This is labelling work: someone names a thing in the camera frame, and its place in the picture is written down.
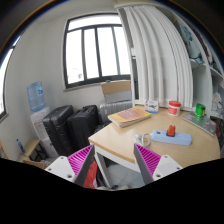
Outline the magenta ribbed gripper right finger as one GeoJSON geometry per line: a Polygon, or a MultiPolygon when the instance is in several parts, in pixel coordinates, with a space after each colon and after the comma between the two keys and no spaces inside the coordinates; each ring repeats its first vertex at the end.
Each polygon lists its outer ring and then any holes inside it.
{"type": "Polygon", "coordinates": [[[141,145],[134,145],[134,155],[146,185],[182,169],[169,155],[159,154],[141,145]]]}

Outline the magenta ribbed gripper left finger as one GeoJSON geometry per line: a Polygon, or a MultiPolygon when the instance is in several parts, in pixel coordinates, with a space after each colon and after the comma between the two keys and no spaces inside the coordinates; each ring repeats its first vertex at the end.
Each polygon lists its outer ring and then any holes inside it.
{"type": "Polygon", "coordinates": [[[46,171],[83,187],[90,165],[94,160],[95,149],[89,145],[70,156],[60,156],[46,171]]]}

